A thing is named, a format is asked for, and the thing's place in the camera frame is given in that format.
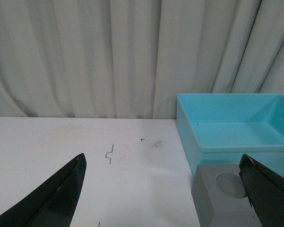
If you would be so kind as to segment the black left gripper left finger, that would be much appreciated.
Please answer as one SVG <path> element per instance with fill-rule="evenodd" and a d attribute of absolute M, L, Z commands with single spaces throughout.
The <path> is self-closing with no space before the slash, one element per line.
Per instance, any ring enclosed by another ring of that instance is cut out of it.
<path fill-rule="evenodd" d="M 0 215 L 0 227 L 69 227 L 81 194 L 86 158 L 77 155 Z"/>

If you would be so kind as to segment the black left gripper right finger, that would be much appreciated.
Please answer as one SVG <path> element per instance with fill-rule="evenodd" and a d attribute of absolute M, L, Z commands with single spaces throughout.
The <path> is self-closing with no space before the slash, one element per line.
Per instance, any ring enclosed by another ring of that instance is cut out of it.
<path fill-rule="evenodd" d="M 284 227 L 284 178 L 252 157 L 241 157 L 240 178 L 263 227 Z"/>

